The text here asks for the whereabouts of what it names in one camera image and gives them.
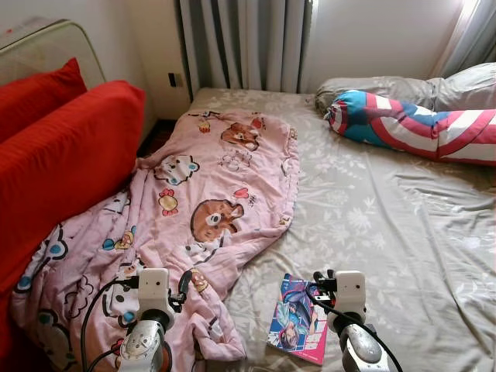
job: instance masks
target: floor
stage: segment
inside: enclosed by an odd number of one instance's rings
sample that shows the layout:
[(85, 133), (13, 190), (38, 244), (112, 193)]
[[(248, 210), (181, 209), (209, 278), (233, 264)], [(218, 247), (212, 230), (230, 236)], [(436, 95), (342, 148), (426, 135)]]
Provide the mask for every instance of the floor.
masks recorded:
[(138, 149), (138, 157), (145, 157), (160, 149), (174, 130), (175, 120), (157, 120), (148, 137)]

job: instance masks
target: striped pillow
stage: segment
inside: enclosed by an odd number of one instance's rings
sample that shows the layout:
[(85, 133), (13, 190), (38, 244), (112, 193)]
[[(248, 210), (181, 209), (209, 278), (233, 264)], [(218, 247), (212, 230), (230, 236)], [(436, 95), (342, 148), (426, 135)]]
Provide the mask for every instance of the striped pillow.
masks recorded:
[(337, 133), (358, 142), (439, 161), (496, 166), (496, 109), (433, 112), (427, 108), (346, 91), (326, 116)]

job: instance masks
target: pink blanket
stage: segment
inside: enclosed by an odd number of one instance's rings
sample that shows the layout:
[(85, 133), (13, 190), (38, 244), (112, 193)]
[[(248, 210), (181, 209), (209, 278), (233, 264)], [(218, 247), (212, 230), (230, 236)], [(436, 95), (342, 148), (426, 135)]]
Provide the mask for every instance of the pink blanket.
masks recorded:
[[(166, 145), (138, 159), (126, 190), (61, 223), (41, 243), (12, 296), (12, 316), (56, 368), (78, 370), (81, 323), (101, 286), (166, 267), (176, 291), (182, 273), (194, 268), (183, 312), (166, 334), (173, 370), (191, 370), (195, 353), (243, 358), (222, 299), (243, 265), (291, 223), (298, 170), (296, 132), (279, 119), (183, 115)], [(104, 293), (88, 323), (89, 360), (125, 337), (137, 309), (137, 290), (115, 285)], [(97, 370), (114, 370), (119, 361), (108, 356)]]

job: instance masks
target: anime magazine cover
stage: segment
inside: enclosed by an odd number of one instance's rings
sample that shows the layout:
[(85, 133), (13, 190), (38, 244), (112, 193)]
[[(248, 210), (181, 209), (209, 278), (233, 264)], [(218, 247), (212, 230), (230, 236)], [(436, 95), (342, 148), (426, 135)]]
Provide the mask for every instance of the anime magazine cover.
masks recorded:
[(322, 366), (327, 317), (305, 293), (307, 283), (290, 274), (284, 275), (267, 343)]

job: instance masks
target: gray bedsheet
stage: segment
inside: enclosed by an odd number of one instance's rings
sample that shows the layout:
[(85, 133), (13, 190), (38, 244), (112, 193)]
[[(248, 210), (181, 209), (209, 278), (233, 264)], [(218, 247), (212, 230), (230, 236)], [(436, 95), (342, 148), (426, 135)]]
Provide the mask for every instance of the gray bedsheet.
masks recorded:
[[(329, 131), (311, 95), (203, 89), (192, 108), (277, 115), (298, 130), (301, 160), (289, 231), (225, 300), (247, 358), (208, 370), (321, 370), (266, 338), (284, 273), (311, 279), (327, 268), (364, 272), (367, 322), (404, 371), (494, 370), (494, 169), (354, 143)], [(342, 370), (331, 332), (322, 370)]]

